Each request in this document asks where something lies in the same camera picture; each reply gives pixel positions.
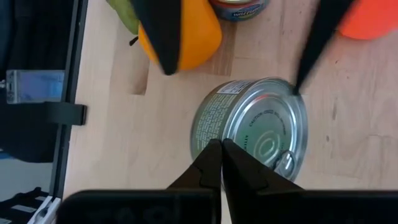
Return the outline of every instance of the black strap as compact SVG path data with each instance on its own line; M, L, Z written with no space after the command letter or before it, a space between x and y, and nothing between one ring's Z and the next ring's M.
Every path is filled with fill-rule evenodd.
M7 105L4 112L18 123L84 125L86 106L65 102L26 103Z

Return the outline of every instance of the can lid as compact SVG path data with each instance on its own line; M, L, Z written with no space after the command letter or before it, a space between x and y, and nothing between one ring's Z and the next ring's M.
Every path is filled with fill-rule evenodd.
M255 83L233 108L223 138L294 180L307 148L308 123L303 99L291 89L279 78Z
M217 1L227 4L246 4L252 2L253 0L217 0Z

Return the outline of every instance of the red object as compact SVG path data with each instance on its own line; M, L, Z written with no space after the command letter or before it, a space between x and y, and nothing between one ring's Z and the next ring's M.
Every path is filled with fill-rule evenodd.
M398 0L356 0L339 31L355 39L375 39L398 28Z

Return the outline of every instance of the tuna can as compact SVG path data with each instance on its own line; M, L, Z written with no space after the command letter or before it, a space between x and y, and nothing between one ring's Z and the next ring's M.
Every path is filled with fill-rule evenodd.
M210 139L232 139L281 176L294 181L307 148L301 96L280 78L237 80L215 88L201 103L191 130L195 159Z
M219 18L228 21L245 21L258 15L269 0L210 0Z

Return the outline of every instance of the black fabric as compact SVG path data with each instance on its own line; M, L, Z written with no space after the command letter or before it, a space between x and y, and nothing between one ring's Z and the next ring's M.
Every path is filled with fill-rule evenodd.
M7 106L12 105L6 103L6 92L0 90L0 108ZM58 126L20 123L9 117L0 110L0 148L25 162L52 162Z
M12 0L0 1L0 80L6 78L6 67L9 54L9 46L12 39L13 23Z
M12 2L7 7L14 10L6 69L64 70L73 0L1 1ZM0 148L22 161L52 162L58 125L9 119L9 110L4 108L10 106L5 91L0 90Z
M72 6L72 0L15 0L7 69L65 69Z

